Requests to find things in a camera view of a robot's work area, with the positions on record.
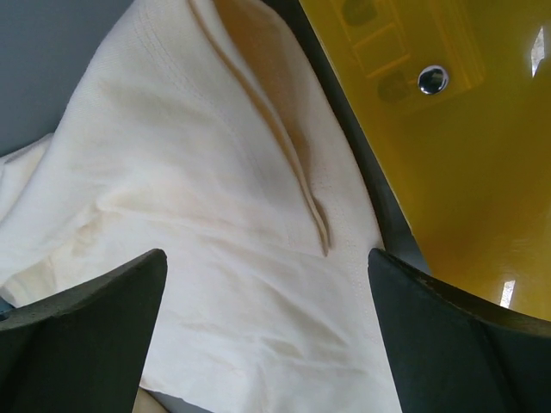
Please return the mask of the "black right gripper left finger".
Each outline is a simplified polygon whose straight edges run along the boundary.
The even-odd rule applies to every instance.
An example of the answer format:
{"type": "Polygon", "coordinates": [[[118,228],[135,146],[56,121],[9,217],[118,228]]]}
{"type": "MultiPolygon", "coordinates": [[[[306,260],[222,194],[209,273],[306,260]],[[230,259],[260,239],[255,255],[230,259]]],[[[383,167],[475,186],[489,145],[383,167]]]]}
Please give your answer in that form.
{"type": "Polygon", "coordinates": [[[3,412],[130,412],[167,276],[162,250],[1,316],[3,412]]]}

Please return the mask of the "cream yellow t shirt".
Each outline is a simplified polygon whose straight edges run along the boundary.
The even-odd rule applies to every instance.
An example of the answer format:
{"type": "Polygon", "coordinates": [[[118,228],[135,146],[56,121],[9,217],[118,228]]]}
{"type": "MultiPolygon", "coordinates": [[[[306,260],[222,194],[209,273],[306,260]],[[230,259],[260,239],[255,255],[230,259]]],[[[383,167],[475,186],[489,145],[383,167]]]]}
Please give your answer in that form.
{"type": "Polygon", "coordinates": [[[349,143],[260,1],[137,1],[56,131],[1,160],[1,294],[23,306],[152,249],[149,390],[212,412],[397,412],[349,143]]]}

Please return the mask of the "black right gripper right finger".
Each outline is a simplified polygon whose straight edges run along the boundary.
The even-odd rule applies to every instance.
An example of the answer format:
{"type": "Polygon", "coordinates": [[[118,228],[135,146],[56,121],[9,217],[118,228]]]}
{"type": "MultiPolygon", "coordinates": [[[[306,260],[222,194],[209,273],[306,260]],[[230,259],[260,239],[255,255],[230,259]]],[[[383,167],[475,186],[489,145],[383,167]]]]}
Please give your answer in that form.
{"type": "Polygon", "coordinates": [[[373,249],[368,278],[404,412],[548,412],[550,323],[373,249]]]}

